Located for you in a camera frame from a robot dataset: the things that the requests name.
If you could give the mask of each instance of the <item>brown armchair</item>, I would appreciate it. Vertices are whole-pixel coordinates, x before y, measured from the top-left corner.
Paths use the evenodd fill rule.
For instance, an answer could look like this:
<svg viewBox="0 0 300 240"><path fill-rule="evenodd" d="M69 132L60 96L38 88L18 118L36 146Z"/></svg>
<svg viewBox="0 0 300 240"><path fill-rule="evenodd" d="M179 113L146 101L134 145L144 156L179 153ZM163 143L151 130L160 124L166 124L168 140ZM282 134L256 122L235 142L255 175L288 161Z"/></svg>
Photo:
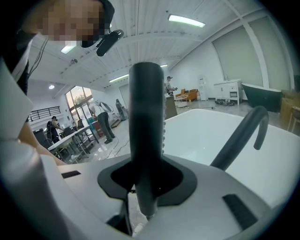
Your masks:
<svg viewBox="0 0 300 240"><path fill-rule="evenodd" d="M185 91L186 91L185 89L181 89L181 93L176 94L175 97L177 98L181 95L187 95L187 98L185 99L186 101L197 99L198 89L192 89L192 90L189 91L189 93L184 93Z"/></svg>

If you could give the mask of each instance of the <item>white ceiling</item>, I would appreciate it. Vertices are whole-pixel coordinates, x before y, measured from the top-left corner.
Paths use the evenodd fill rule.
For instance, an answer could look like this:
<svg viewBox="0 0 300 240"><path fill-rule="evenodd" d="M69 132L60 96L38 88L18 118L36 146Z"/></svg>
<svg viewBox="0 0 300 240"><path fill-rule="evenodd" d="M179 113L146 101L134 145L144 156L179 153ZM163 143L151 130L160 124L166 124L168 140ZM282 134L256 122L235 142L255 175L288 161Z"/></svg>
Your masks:
<svg viewBox="0 0 300 240"><path fill-rule="evenodd" d="M65 88L65 84L50 81L41 81L35 79L28 80L27 96L30 97L54 97L59 91Z"/></svg>
<svg viewBox="0 0 300 240"><path fill-rule="evenodd" d="M262 8L255 0L228 2L241 15ZM124 30L124 38L104 57L97 56L95 46L77 46L63 54L60 51L65 43L49 41L30 78L104 90L111 84L109 80L127 74L133 64L141 61L169 64L170 69L205 39L238 19L226 0L111 0L111 3L115 7L112 30ZM170 22L169 14L199 20L206 25L199 28ZM41 35L34 38L30 64L43 41ZM78 63L71 65L72 59Z"/></svg>

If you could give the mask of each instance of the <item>dark green bathtub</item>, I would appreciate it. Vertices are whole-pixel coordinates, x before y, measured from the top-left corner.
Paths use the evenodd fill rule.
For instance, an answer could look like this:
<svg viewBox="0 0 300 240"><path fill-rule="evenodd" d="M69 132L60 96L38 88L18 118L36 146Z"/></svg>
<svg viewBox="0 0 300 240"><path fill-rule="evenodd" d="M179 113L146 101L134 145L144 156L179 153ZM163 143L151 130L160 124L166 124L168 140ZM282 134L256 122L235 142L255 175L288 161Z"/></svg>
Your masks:
<svg viewBox="0 0 300 240"><path fill-rule="evenodd" d="M270 112L280 111L281 91L242 83L249 104L252 107L264 106Z"/></svg>

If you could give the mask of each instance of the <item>black pants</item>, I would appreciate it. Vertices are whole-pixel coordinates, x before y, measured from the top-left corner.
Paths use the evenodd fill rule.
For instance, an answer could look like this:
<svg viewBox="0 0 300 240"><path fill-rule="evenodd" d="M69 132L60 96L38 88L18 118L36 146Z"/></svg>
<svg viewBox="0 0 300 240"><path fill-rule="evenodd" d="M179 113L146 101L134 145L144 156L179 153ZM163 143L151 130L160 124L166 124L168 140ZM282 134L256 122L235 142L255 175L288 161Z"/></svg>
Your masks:
<svg viewBox="0 0 300 240"><path fill-rule="evenodd" d="M59 141L59 137L57 135L56 129L54 131L52 131L52 142L53 143L57 143Z"/></svg>
<svg viewBox="0 0 300 240"><path fill-rule="evenodd" d="M108 113L102 112L97 116L97 120L100 124L101 130L105 134L107 140L111 140L112 137L114 137L113 131L111 129L111 126L108 122Z"/></svg>

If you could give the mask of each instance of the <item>wooden cabinet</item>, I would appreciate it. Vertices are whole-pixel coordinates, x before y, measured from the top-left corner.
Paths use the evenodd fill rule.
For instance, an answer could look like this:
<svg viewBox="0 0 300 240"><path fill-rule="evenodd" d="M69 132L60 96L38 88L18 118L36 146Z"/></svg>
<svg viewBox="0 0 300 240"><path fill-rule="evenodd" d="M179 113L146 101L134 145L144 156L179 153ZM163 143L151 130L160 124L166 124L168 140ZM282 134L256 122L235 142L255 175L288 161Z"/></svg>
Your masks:
<svg viewBox="0 0 300 240"><path fill-rule="evenodd" d="M215 98L217 99L229 99L238 101L238 105L241 101L241 82L238 80L223 81L214 84Z"/></svg>

